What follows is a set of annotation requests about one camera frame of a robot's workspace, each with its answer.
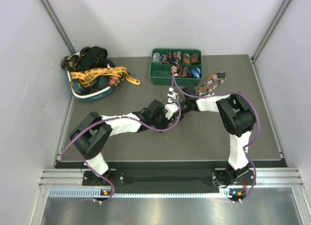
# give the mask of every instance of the green plastic crate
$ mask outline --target green plastic crate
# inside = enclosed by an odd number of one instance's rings
[[[151,66],[150,66],[150,76],[151,82],[154,85],[168,85],[172,84],[172,74],[171,74],[171,67],[170,64],[154,64],[152,63],[152,56],[155,52],[158,52],[160,55],[162,53],[168,54],[169,52],[173,54],[173,52],[181,51],[181,54],[188,53],[191,57],[193,53],[200,54],[201,64],[200,65],[182,65],[182,67],[189,67],[191,68],[199,68],[201,70],[201,77],[202,77],[202,53],[200,50],[197,49],[153,49],[151,55]],[[193,85],[197,86],[200,83],[201,78],[176,78],[176,82],[179,86],[188,86]]]

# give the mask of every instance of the strap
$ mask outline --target strap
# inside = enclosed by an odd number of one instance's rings
[[[86,71],[89,68],[91,68],[92,64],[96,60],[96,57],[98,57],[98,61],[96,63],[96,66],[98,67],[105,67],[105,61],[108,56],[108,52],[106,49],[100,48],[98,46],[94,46],[90,49],[88,49],[85,56],[82,58],[80,64],[79,64],[79,71]]]
[[[84,72],[71,72],[71,79],[77,79],[81,86],[89,87],[92,85],[93,81],[99,76],[118,76],[121,81],[124,78],[135,85],[140,84],[140,80],[132,78],[127,71],[127,68],[124,66],[113,67],[113,68],[98,68],[98,69],[89,69]]]

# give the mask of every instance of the white wall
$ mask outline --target white wall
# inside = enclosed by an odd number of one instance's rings
[[[293,0],[257,66],[290,163],[311,197],[311,0]]]
[[[283,0],[49,0],[78,51],[150,56],[155,47],[204,55],[256,50]]]
[[[39,0],[0,0],[0,220],[27,223],[69,102],[69,54]]]

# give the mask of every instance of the green bin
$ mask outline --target green bin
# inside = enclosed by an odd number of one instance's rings
[[[160,55],[162,53],[168,54],[173,52],[180,51],[181,54],[188,53],[191,57],[193,53],[200,54],[201,64],[200,65],[181,65],[182,67],[189,67],[191,70],[192,68],[199,68],[201,70],[201,77],[202,77],[202,53],[200,50],[197,49],[153,49],[151,55],[151,66],[150,66],[150,76],[151,82],[154,85],[171,85],[172,84],[172,74],[171,74],[171,64],[154,64],[152,63],[152,57],[155,52],[158,52]],[[179,86],[188,86],[193,85],[197,86],[200,83],[201,78],[176,78],[176,82]]]

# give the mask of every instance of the purple cable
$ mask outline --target purple cable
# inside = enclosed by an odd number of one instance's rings
[[[95,126],[97,126],[97,125],[99,125],[99,124],[102,124],[102,123],[105,123],[105,122],[107,122],[107,121],[114,121],[114,120],[118,120],[118,119],[130,119],[130,120],[133,120],[133,121],[137,121],[138,123],[142,124],[143,126],[147,127],[148,129],[151,129],[151,130],[157,131],[157,132],[165,132],[165,131],[169,131],[169,130],[173,129],[173,128],[177,125],[177,123],[179,122],[179,120],[180,120],[180,117],[181,117],[181,106],[180,106],[180,103],[178,102],[178,100],[176,100],[176,99],[174,99],[174,98],[171,98],[171,99],[178,105],[179,112],[178,112],[177,120],[174,122],[174,124],[173,124],[172,126],[168,127],[167,129],[156,129],[156,128],[153,128],[153,127],[151,127],[151,126],[149,126],[149,125],[147,125],[147,124],[141,122],[140,120],[137,120],[137,119],[135,119],[135,118],[128,117],[128,116],[121,116],[121,117],[112,117],[112,118],[108,118],[108,119],[101,120],[101,121],[98,121],[98,122],[96,122],[96,123],[90,125],[90,126],[87,127],[85,130],[83,130],[81,133],[79,133],[79,134],[78,134],[73,140],[71,140],[71,142],[64,148],[64,150],[63,150],[62,153],[60,154],[60,158],[61,158],[61,159],[64,159],[64,154],[65,154],[65,152],[66,152],[66,151],[69,149],[69,147],[70,147],[72,144],[74,144],[83,134],[85,134],[85,133],[86,133],[87,131],[89,131],[91,128],[94,128]],[[108,180],[107,178],[105,178],[104,176],[99,175],[97,172],[95,172],[94,169],[91,168],[91,167],[87,164],[87,162],[86,162],[85,160],[83,160],[83,161],[84,161],[84,163],[86,164],[86,166],[87,166],[95,175],[97,175],[98,177],[102,178],[103,180],[105,180],[106,182],[108,182],[108,183],[110,184],[110,186],[111,186],[111,188],[112,188],[112,192],[111,192],[110,196],[109,196],[106,200],[102,201],[102,203],[106,203],[106,202],[110,201],[110,200],[112,199],[112,196],[115,194],[115,191],[116,191],[116,188],[115,188],[115,186],[113,185],[113,183],[112,183],[110,180]],[[64,213],[66,213],[68,210],[70,210],[72,207],[74,207],[74,206],[76,206],[77,204],[79,204],[80,202],[84,202],[84,201],[93,201],[93,199],[89,199],[89,198],[87,198],[87,199],[82,199],[82,200],[80,200],[80,201],[74,203],[73,205],[71,205],[71,206],[70,206],[69,208],[67,208],[66,210],[64,210],[64,211],[63,211],[59,216],[57,216],[57,217],[53,217],[53,216],[52,216],[51,207],[49,207],[49,209],[48,209],[49,216],[50,216],[50,218],[51,218],[52,220],[57,220],[57,219],[59,219]]]
[[[253,183],[251,185],[250,190],[248,191],[248,194],[243,199],[241,199],[241,202],[245,201],[249,197],[250,193],[253,191],[253,188],[256,184],[256,178],[257,178],[257,171],[256,171],[255,164],[250,159],[248,152],[247,152],[247,149],[246,149],[247,147],[252,145],[255,141],[257,141],[257,139],[260,135],[260,120],[259,120],[259,115],[258,115],[258,112],[257,112],[255,106],[245,95],[243,95],[242,93],[236,92],[236,91],[234,91],[234,92],[222,92],[222,93],[217,93],[217,94],[207,95],[207,96],[195,96],[195,95],[187,94],[177,84],[174,74],[172,74],[172,85],[173,84],[175,84],[175,86],[178,88],[178,90],[180,90],[180,92],[182,92],[184,95],[187,95],[189,97],[196,98],[196,99],[202,99],[202,98],[213,97],[213,96],[224,96],[224,95],[231,95],[231,94],[240,95],[242,98],[244,98],[248,102],[249,106],[252,108],[254,115],[256,117],[256,121],[257,121],[257,131],[256,131],[256,135],[255,135],[254,139],[252,141],[250,141],[247,145],[243,146],[243,151],[245,153],[245,156],[246,156],[248,162],[252,165],[252,167],[254,169],[254,180],[253,180]]]

